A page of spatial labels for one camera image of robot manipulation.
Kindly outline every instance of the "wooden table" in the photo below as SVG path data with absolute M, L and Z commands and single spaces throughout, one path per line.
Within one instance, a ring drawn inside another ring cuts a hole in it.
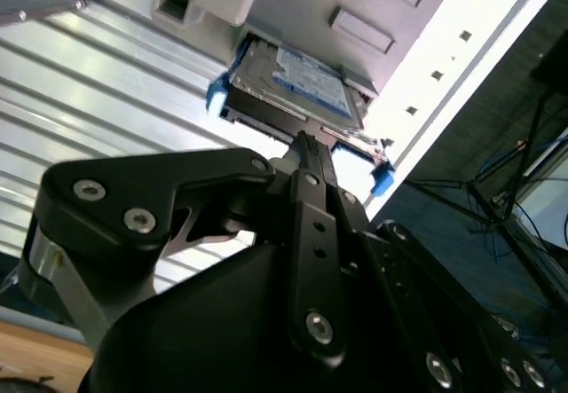
M 91 351 L 81 344 L 0 322 L 0 378 L 47 380 L 58 392 L 71 393 L 91 362 Z

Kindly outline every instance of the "hard drive label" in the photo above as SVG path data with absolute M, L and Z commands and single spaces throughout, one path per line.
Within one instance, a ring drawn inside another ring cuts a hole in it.
M 290 48 L 279 48 L 276 62 L 280 71 L 272 79 L 326 109 L 352 118 L 341 76 L 331 67 Z

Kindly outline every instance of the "white metal panel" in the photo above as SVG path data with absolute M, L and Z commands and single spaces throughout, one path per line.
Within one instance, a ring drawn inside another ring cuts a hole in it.
M 236 145 L 285 152 L 207 116 L 221 65 L 99 4 L 0 28 L 0 66 L 0 252 L 9 255 L 20 255 L 41 176 L 58 161 Z M 156 288 L 238 252 L 245 236 L 224 252 L 202 246 L 160 262 Z

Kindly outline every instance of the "blue plastic clip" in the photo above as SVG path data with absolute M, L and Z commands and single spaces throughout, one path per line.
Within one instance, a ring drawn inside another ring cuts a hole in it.
M 251 42 L 252 40 L 248 37 L 243 40 L 239 50 L 237 50 L 237 57 L 233 64 L 207 88 L 207 92 L 205 93 L 205 107 L 211 115 L 219 116 L 221 114 L 225 106 L 227 95 L 229 94 L 229 88 L 231 87 L 231 77 L 241 64 L 245 54 L 247 54 Z
M 375 185 L 371 189 L 374 196 L 383 195 L 394 183 L 394 167 L 390 162 L 385 162 L 376 167 L 371 175 L 375 180 Z

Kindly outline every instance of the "mounting hole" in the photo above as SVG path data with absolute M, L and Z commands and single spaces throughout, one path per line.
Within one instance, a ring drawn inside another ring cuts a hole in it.
M 317 177 L 315 177 L 313 174 L 311 173 L 305 173 L 305 179 L 308 181 L 308 183 L 310 185 L 317 185 L 320 181 L 318 180 Z
M 314 247 L 313 254 L 315 254 L 316 257 L 318 257 L 318 258 L 326 258 L 327 257 L 327 253 L 323 249 L 321 249 L 320 247 Z
M 402 295 L 408 295 L 408 290 L 406 289 L 406 287 L 404 285 L 402 285 L 400 282 L 396 283 L 397 286 L 397 290 L 402 294 Z
M 325 232 L 326 231 L 326 226 L 324 226 L 323 224 L 321 224 L 320 222 L 316 222 L 313 224 L 313 227 L 316 228 L 316 231 L 318 232 Z
M 254 165 L 257 169 L 260 169 L 261 171 L 266 171 L 266 164 L 264 164 L 260 160 L 257 159 L 252 160 L 252 165 Z
M 390 266 L 394 266 L 394 260 L 392 259 L 392 257 L 388 254 L 384 255 L 384 262 L 386 262 L 388 265 Z

